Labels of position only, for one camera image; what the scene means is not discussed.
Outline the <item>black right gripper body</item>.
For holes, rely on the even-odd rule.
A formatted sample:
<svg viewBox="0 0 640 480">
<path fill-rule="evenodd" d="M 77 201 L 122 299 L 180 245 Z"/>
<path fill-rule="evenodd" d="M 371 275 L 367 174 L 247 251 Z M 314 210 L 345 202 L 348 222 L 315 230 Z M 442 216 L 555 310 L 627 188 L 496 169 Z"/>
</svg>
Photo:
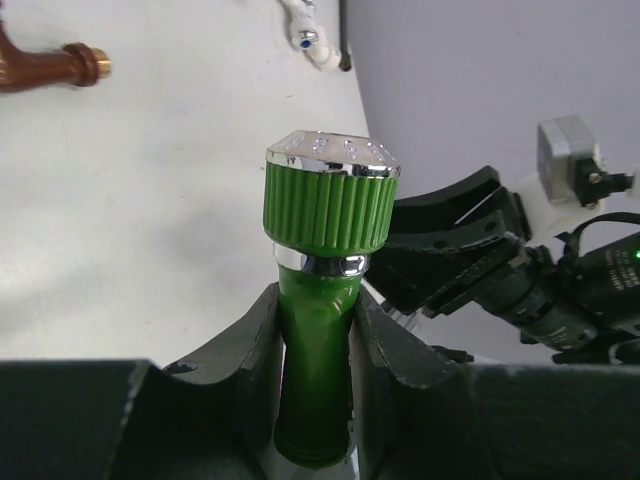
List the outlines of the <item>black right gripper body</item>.
<svg viewBox="0 0 640 480">
<path fill-rule="evenodd" d="M 458 220 L 391 220 L 392 233 L 425 233 L 431 231 L 447 231 L 457 226 L 467 225 L 495 211 L 505 215 L 505 238 L 478 252 L 464 270 L 439 289 L 433 302 L 426 308 L 431 316 L 449 314 L 459 306 L 470 301 L 471 294 L 478 289 L 481 281 L 489 274 L 508 262 L 517 254 L 521 241 L 528 239 L 530 231 L 524 219 L 522 209 L 515 205 L 513 209 L 500 209 L 482 212 L 476 207 Z"/>
</svg>

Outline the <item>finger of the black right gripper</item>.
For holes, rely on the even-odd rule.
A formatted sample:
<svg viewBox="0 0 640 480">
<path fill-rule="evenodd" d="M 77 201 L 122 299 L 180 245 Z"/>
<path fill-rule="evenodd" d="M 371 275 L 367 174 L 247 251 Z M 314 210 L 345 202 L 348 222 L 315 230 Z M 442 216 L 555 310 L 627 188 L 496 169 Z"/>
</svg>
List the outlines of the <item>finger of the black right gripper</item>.
<svg viewBox="0 0 640 480">
<path fill-rule="evenodd" d="M 430 193 L 397 200 L 393 220 L 458 220 L 474 207 L 482 212 L 515 207 L 514 195 L 491 166 Z"/>
<path fill-rule="evenodd" d="M 447 231 L 392 233 L 373 254 L 368 283 L 408 314 L 433 302 L 478 252 L 505 238 L 505 215 L 495 211 Z"/>
</svg>

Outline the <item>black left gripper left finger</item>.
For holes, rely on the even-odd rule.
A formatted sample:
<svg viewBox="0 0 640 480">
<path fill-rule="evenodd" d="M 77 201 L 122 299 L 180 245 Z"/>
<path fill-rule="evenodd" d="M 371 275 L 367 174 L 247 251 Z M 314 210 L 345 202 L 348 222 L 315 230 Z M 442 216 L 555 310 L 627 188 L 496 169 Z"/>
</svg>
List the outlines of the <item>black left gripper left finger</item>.
<svg viewBox="0 0 640 480">
<path fill-rule="evenodd" d="M 274 469 L 278 288 L 194 352 L 1 366 L 5 479 L 265 479 Z"/>
</svg>

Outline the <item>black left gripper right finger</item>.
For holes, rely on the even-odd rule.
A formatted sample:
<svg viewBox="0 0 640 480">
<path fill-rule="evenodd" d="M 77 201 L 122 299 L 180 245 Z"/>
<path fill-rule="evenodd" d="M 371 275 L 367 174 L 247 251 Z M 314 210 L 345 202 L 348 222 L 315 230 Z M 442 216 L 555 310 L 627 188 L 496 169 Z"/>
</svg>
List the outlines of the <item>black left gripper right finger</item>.
<svg viewBox="0 0 640 480">
<path fill-rule="evenodd" d="M 364 479 L 635 479 L 635 367 L 460 365 L 362 292 L 349 344 Z"/>
</svg>

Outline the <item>green plastic faucet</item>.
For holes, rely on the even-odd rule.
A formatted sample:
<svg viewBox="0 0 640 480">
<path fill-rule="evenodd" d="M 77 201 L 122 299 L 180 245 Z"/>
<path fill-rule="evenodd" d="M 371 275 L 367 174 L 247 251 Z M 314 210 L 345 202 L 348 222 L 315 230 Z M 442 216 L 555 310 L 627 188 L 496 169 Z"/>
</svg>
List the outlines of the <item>green plastic faucet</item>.
<svg viewBox="0 0 640 480">
<path fill-rule="evenodd" d="M 322 469 L 348 452 L 348 336 L 370 257 L 389 234 L 401 167 L 375 139 L 305 130 L 268 147 L 265 160 L 263 228 L 285 344 L 274 445 Z"/>
</svg>

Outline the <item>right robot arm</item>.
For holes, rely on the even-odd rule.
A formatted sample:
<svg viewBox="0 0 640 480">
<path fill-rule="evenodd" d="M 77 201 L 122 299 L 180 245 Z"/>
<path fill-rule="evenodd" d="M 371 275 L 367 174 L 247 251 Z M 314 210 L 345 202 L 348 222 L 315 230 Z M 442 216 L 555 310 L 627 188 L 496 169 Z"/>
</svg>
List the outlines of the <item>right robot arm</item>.
<svg viewBox="0 0 640 480">
<path fill-rule="evenodd" d="M 518 329 L 557 364 L 639 361 L 639 237 L 588 253 L 583 226 L 558 234 L 554 259 L 533 244 L 520 195 L 484 167 L 441 190 L 398 200 L 366 280 L 389 312 L 429 318 L 470 303 Z"/>
</svg>

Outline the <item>white faucet with blue cap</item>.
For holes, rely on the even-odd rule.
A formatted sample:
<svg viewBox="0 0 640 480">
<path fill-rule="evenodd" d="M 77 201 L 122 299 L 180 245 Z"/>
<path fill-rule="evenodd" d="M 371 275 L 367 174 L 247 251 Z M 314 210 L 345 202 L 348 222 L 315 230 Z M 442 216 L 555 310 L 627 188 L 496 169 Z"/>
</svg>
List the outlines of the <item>white faucet with blue cap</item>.
<svg viewBox="0 0 640 480">
<path fill-rule="evenodd" d="M 282 5 L 289 15 L 288 40 L 291 46 L 301 51 L 319 70 L 338 69 L 342 55 L 330 43 L 324 28 L 316 22 L 315 2 L 283 0 Z"/>
</svg>

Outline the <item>brown plastic faucet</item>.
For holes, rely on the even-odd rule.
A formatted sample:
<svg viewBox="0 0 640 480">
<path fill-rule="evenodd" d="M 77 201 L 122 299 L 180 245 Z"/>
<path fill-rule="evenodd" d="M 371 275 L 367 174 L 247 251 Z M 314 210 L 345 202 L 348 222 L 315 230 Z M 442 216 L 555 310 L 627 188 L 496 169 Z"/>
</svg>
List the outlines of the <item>brown plastic faucet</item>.
<svg viewBox="0 0 640 480">
<path fill-rule="evenodd" d="M 1 21 L 1 93 L 13 94 L 54 85 L 88 88 L 112 74 L 112 61 L 99 48 L 81 42 L 56 50 L 20 49 Z"/>
</svg>

